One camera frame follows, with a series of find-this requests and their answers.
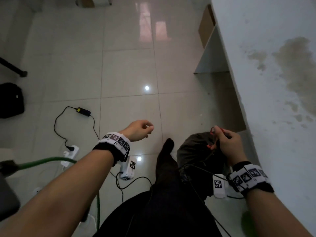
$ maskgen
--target black bag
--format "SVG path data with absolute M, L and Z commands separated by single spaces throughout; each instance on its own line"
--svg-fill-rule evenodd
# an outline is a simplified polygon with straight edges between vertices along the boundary
M 5 119 L 24 112 L 21 88 L 13 83 L 0 85 L 0 118 Z

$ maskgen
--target glossy white tile floor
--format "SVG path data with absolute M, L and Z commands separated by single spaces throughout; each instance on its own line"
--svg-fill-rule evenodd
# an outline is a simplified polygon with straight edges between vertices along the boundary
M 25 95 L 26 111 L 0 121 L 0 147 L 13 148 L 19 163 L 62 155 L 64 141 L 53 125 L 68 105 L 90 110 L 100 136 L 133 120 L 148 119 L 155 130 L 133 143 L 130 154 L 142 158 L 135 177 L 147 176 L 154 182 L 156 157 L 168 137 L 175 141 L 175 157 L 190 134 L 209 131 L 215 124 L 242 130 L 229 75 L 193 75 L 203 52 L 198 26 L 208 2 L 113 0 L 112 6 L 80 9 L 71 0 L 45 0 L 26 44 L 22 66 L 29 76 L 17 83 Z M 92 127 L 92 118 L 73 109 L 67 109 L 57 123 L 57 131 L 69 144 L 80 147 L 78 159 L 97 142 Z M 113 173 L 118 170 L 118 165 L 112 168 Z M 35 187 L 44 187 L 61 171 L 60 164 L 50 163 L 17 176 L 14 188 L 22 203 L 32 197 Z M 141 179 L 124 190 L 124 199 L 148 189 L 147 180 Z M 103 222 L 121 203 L 113 176 L 108 176 L 100 193 Z M 233 236 L 243 236 L 240 216 L 245 203 L 210 198 L 207 204 Z M 96 214 L 95 202 L 91 214 Z M 93 233 L 94 224 L 88 220 L 74 236 Z

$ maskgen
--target white power strip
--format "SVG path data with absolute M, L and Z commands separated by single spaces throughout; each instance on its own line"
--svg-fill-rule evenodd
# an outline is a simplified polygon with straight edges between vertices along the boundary
M 73 151 L 64 151 L 64 157 L 66 158 L 69 158 L 69 159 L 74 159 L 79 151 L 79 147 L 78 146 L 75 146 L 75 145 L 72 145 L 71 147 L 74 148 Z M 61 165 L 65 166 L 65 167 L 68 167 L 69 166 L 69 162 L 68 161 L 61 161 L 60 162 Z

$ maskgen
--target white desk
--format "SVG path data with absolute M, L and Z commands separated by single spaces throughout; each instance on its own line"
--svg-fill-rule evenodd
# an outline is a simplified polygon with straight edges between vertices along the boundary
M 315 236 L 316 0 L 211 4 L 216 28 L 196 73 L 230 71 L 261 166 Z

